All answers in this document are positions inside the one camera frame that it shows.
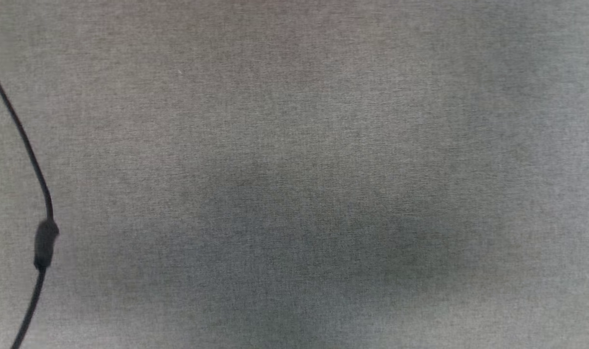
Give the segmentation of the grey fabric sofa surface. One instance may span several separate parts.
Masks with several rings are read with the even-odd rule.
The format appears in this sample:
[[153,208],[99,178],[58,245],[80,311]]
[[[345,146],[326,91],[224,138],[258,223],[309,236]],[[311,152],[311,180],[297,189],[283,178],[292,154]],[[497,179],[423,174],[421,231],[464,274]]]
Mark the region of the grey fabric sofa surface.
[[21,349],[589,349],[589,0],[0,0],[0,81]]

